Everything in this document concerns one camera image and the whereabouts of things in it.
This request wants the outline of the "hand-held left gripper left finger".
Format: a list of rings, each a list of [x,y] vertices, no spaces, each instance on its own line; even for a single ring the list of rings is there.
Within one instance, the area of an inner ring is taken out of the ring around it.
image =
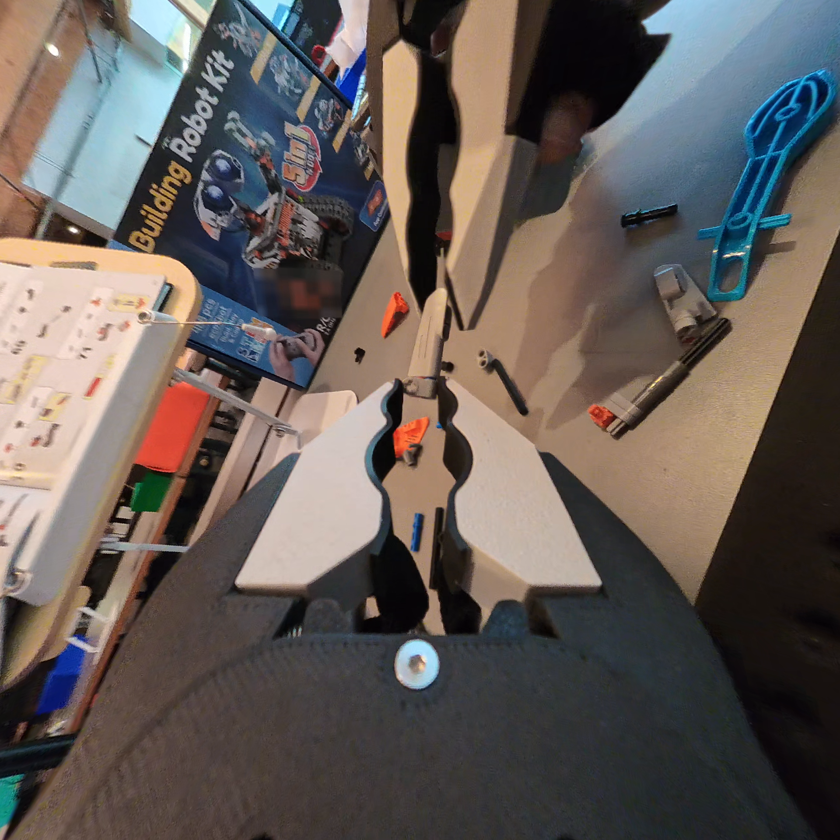
[[[383,485],[402,417],[403,384],[387,381],[285,459],[285,482],[235,580],[240,591],[332,600],[344,612],[373,597],[387,633],[422,623],[426,584],[394,533]]]

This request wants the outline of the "green storage bin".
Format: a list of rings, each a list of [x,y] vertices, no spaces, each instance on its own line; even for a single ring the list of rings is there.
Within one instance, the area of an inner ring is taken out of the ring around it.
[[[133,512],[158,512],[171,488],[173,474],[147,469],[133,485],[130,509]]]

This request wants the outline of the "teal separator tool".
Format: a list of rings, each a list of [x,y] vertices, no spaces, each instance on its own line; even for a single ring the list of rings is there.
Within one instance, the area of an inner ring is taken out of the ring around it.
[[[771,212],[774,198],[783,176],[827,127],[837,90],[830,70],[816,70],[785,82],[746,123],[747,162],[727,209],[718,225],[697,234],[713,241],[710,301],[743,299],[758,234],[790,223],[789,213]]]

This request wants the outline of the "black long pin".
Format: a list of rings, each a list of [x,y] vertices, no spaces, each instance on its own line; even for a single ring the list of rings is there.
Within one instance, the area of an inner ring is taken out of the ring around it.
[[[635,228],[640,225],[674,217],[678,212],[679,205],[677,203],[652,208],[639,208],[636,211],[623,214],[620,219],[620,224],[623,229]]]

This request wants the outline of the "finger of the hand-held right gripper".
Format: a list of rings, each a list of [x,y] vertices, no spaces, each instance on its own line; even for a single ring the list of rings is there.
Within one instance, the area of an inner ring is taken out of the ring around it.
[[[480,320],[538,159],[543,116],[529,90],[554,5],[467,2],[449,50],[458,141],[447,280],[462,330]]]
[[[424,307],[437,288],[440,64],[405,37],[402,2],[370,2],[366,48],[374,158],[408,286]]]

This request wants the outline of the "light grey beam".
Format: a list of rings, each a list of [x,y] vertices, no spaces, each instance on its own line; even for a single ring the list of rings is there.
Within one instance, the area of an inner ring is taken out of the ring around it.
[[[438,288],[426,300],[408,366],[407,377],[439,376],[452,320],[448,291]]]

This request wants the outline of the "robot kit box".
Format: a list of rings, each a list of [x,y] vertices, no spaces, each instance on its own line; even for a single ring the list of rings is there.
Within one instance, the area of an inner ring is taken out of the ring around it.
[[[189,344],[299,391],[388,217],[351,105],[249,2],[216,2],[112,243],[180,261],[200,321]]]

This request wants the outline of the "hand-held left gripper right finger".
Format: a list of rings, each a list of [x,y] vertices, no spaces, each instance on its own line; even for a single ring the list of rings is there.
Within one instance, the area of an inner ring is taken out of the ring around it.
[[[476,634],[501,602],[590,595],[602,578],[534,443],[451,378],[438,381],[452,476],[434,589],[446,634]]]

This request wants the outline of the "grey cylinder axle assembly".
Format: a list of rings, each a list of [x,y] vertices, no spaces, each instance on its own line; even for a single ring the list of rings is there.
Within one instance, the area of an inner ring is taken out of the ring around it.
[[[728,318],[718,318],[677,361],[632,398],[614,393],[605,405],[593,404],[587,414],[593,423],[618,439],[636,428],[682,384],[689,374],[732,330]]]

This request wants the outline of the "orange flat panel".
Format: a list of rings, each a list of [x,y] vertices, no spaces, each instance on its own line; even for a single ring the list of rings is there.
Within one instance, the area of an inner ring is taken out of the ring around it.
[[[422,416],[402,426],[399,426],[393,433],[393,445],[395,457],[401,459],[404,447],[408,443],[423,442],[423,438],[429,426],[429,417]]]

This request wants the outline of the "blue small bin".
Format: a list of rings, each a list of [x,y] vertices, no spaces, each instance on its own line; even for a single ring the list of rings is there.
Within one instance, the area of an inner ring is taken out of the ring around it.
[[[89,647],[84,634],[73,635],[48,673],[38,699],[35,718],[44,718],[68,706],[90,653]]]

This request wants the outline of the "orange storage bin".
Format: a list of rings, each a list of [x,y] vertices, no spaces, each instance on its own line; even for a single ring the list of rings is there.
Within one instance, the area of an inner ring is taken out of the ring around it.
[[[134,464],[164,474],[182,465],[209,402],[209,394],[186,383],[170,385],[135,456]]]

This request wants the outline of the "white stand base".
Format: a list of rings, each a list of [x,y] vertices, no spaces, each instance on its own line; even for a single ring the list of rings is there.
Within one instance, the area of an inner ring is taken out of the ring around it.
[[[263,451],[255,463],[250,485],[259,482],[289,455],[297,454],[322,432],[350,413],[358,405],[352,391],[320,392],[301,395],[291,406],[285,423],[297,434],[271,430]]]

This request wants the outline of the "white tipped rod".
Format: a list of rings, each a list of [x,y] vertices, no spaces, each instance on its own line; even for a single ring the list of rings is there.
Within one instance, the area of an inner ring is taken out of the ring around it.
[[[161,311],[141,310],[137,315],[138,323],[145,326],[174,326],[174,327],[194,327],[199,329],[209,327],[231,327],[240,330],[251,338],[260,338],[262,340],[272,341],[277,339],[277,331],[270,326],[247,323],[247,322],[232,322],[232,321],[183,321],[174,318],[173,316],[163,313]]]

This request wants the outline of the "long black axle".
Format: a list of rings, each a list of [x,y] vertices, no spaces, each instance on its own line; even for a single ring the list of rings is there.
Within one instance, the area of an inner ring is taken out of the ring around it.
[[[494,371],[497,373],[501,383],[503,384],[508,396],[511,399],[511,402],[515,406],[517,412],[521,416],[528,416],[529,415],[529,408],[520,393],[516,383],[510,377],[507,369],[505,368],[504,364],[501,363],[498,359],[495,359],[492,363]]]

